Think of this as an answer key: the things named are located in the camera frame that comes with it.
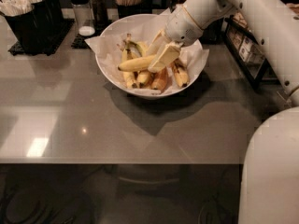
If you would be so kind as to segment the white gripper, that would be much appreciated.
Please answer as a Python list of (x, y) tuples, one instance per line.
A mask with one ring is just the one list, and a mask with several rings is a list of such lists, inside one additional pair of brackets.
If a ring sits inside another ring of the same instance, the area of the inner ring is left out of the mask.
[(169, 15), (164, 29), (161, 29), (149, 44), (146, 54), (155, 56), (148, 70), (158, 73), (178, 58), (181, 45), (188, 47), (202, 36), (202, 21), (200, 7), (178, 5)]

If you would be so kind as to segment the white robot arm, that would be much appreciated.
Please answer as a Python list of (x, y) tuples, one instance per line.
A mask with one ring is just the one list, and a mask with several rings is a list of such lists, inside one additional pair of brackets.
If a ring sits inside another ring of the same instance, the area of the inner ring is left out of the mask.
[(168, 17), (149, 65), (158, 72), (175, 50), (199, 38), (213, 21), (237, 9), (272, 66), (292, 107), (267, 119), (246, 152), (238, 224), (299, 224), (299, 20), (280, 0), (186, 0)]

